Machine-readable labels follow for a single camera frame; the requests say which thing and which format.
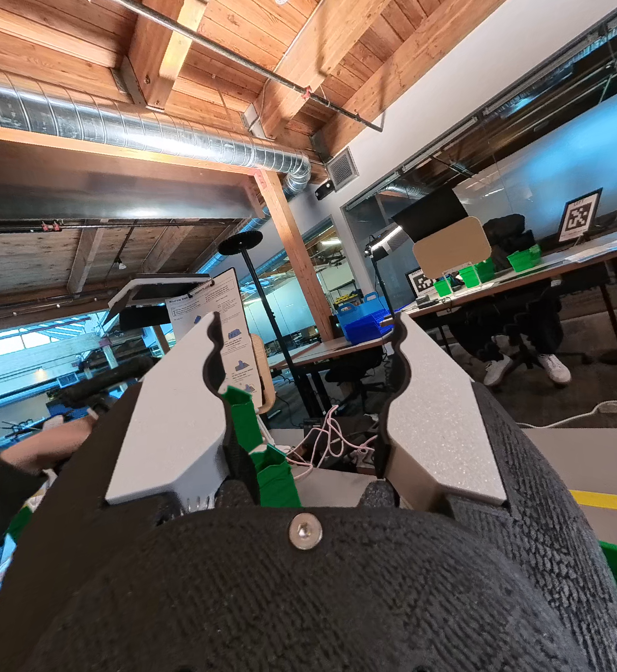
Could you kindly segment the tan rounded panel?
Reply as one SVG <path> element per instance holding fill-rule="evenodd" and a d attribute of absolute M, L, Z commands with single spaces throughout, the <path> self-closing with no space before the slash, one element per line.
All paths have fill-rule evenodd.
<path fill-rule="evenodd" d="M 414 243 L 418 266 L 430 280 L 479 264 L 491 256 L 481 221 L 468 216 Z"/>

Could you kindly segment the blue plastic bin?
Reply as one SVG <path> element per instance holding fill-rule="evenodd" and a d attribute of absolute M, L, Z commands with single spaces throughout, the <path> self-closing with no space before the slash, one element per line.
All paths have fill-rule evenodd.
<path fill-rule="evenodd" d="M 344 337 L 352 345 L 378 340 L 394 329 L 393 324 L 382 326 L 381 323 L 390 317 L 387 308 L 377 310 L 367 315 L 346 312 L 339 317 L 339 323 Z"/>

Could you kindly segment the printed instruction sheet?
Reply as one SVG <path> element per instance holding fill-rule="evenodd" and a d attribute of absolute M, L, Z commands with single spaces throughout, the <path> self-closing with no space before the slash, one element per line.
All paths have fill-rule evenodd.
<path fill-rule="evenodd" d="M 263 402 L 262 384 L 235 269 L 228 269 L 183 296 L 169 299 L 165 305 L 176 341 L 207 313 L 219 313 L 223 338 L 220 357 L 226 374 L 220 393 L 229 385 L 246 391 L 258 411 Z"/>

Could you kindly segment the wall vent grille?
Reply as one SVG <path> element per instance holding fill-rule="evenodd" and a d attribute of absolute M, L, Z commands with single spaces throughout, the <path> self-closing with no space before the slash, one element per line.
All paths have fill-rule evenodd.
<path fill-rule="evenodd" d="M 327 173 L 334 191 L 342 189 L 359 176 L 349 147 L 345 147 L 327 162 Z"/>

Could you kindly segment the wooden office desk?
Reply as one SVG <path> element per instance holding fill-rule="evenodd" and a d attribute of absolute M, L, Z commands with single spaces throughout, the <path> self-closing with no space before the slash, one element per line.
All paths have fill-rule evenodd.
<path fill-rule="evenodd" d="M 344 357 L 363 349 L 377 348 L 379 346 L 382 346 L 384 349 L 384 346 L 390 341 L 391 335 L 392 333 L 390 332 L 378 340 L 367 341 L 357 345 L 352 345 L 345 337 L 341 337 L 324 343 L 315 343 L 305 348 L 300 348 L 293 354 L 290 354 L 295 365 L 306 373 L 316 393 L 316 397 L 321 404 L 324 415 L 328 412 L 332 403 L 321 374 L 323 372 L 327 373 L 330 367 L 340 357 Z M 269 364 L 271 371 L 275 375 L 280 374 L 283 370 L 289 370 L 283 355 L 271 357 L 269 359 Z M 352 385 L 348 383 L 346 383 L 346 385 L 351 392 L 353 389 Z M 349 404 L 342 405 L 342 402 L 343 400 L 338 401 L 337 406 L 339 410 L 343 410 Z"/>

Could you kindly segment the white tilted monitor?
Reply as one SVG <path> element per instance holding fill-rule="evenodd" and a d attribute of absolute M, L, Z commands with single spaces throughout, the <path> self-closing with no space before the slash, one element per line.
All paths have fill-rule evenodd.
<path fill-rule="evenodd" d="M 104 324 L 118 318 L 121 331 L 169 324 L 168 300 L 187 295 L 204 283 L 212 283 L 207 273 L 137 274 L 111 298 Z"/>

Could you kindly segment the fiducial tag sign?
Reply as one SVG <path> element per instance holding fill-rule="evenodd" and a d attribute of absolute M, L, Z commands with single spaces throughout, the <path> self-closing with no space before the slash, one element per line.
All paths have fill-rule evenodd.
<path fill-rule="evenodd" d="M 420 267 L 405 273 L 405 278 L 415 299 L 421 298 L 433 287 L 433 279 L 428 278 Z"/>
<path fill-rule="evenodd" d="M 603 189 L 599 188 L 565 204 L 558 228 L 559 243 L 577 243 L 588 235 L 602 192 Z"/>

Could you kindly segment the yellow tape strip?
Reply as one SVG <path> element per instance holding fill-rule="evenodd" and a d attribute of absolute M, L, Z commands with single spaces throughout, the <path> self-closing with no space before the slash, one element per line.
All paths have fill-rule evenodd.
<path fill-rule="evenodd" d="M 602 492 L 570 490 L 574 500 L 581 506 L 617 511 L 617 495 Z"/>

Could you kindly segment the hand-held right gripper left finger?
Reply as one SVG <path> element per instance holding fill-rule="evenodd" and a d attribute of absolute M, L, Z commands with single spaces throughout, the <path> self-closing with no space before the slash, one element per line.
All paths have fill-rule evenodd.
<path fill-rule="evenodd" d="M 230 474 L 224 444 L 233 428 L 219 394 L 222 345 L 220 315 L 208 313 L 144 376 L 108 504 L 169 495 L 180 507 L 214 507 Z"/>

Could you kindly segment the instruction sheet on stand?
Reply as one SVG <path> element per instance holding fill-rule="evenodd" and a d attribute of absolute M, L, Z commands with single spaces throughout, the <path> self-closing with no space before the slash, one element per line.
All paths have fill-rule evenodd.
<path fill-rule="evenodd" d="M 276 403 L 276 390 L 274 388 L 270 365 L 263 341 L 261 337 L 255 333 L 250 334 L 250 338 L 262 386 L 262 405 L 258 408 L 257 414 L 264 415 L 270 411 Z"/>

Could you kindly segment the black floor lamp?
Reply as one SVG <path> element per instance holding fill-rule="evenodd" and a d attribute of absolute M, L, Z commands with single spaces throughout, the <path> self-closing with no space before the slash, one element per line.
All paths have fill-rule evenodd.
<path fill-rule="evenodd" d="M 231 235 L 221 242 L 218 246 L 218 252 L 222 256 L 235 256 L 237 254 L 242 255 L 243 260 L 245 261 L 246 266 L 251 274 L 251 278 L 254 282 L 257 293 L 261 299 L 263 308 L 266 312 L 266 315 L 268 316 L 271 328 L 273 329 L 273 332 L 276 336 L 276 340 L 278 341 L 286 365 L 292 374 L 293 381 L 295 382 L 306 412 L 309 414 L 309 417 L 323 418 L 324 411 L 316 397 L 313 386 L 311 385 L 306 373 L 297 365 L 295 365 L 292 356 L 290 355 L 289 349 L 284 340 L 284 336 L 281 334 L 276 317 L 269 305 L 268 299 L 266 298 L 265 292 L 262 288 L 261 281 L 251 261 L 249 250 L 259 245 L 262 242 L 262 239 L 263 235 L 258 230 L 242 231 Z"/>

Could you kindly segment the white paper sheets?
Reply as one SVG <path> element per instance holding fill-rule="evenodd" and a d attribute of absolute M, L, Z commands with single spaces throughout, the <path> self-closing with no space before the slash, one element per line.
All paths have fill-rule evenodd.
<path fill-rule="evenodd" d="M 574 255 L 567 257 L 567 260 L 571 263 L 578 263 L 585 259 L 590 259 L 597 257 L 612 251 L 617 251 L 617 238 L 609 241 L 604 241 L 600 245 L 596 245 L 590 248 L 583 249 Z"/>

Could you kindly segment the blue handled tote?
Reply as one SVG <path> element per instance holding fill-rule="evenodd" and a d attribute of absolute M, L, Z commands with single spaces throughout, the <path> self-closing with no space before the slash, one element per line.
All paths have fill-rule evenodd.
<path fill-rule="evenodd" d="M 337 320 L 341 330 L 345 332 L 348 324 L 381 311 L 383 316 L 389 314 L 387 304 L 377 292 L 370 292 L 363 297 L 362 302 L 358 305 L 354 305 L 352 302 L 341 304 L 338 307 Z"/>

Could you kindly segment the black office chair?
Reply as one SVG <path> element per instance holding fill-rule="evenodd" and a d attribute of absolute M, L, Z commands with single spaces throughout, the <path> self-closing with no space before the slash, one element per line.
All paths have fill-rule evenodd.
<path fill-rule="evenodd" d="M 369 348 L 338 358 L 325 374 L 325 381 L 337 385 L 351 384 L 352 391 L 344 397 L 346 405 L 359 397 L 363 411 L 366 411 L 366 399 L 369 392 L 385 392 L 386 382 L 365 383 L 370 371 L 382 364 L 384 349 L 382 346 Z"/>

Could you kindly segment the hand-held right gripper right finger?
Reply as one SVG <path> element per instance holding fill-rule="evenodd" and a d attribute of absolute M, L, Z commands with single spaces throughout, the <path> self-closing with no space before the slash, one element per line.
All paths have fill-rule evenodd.
<path fill-rule="evenodd" d="M 434 509 L 446 495 L 506 502 L 472 378 L 414 320 L 393 330 L 393 397 L 380 419 L 382 472 L 412 509 Z"/>

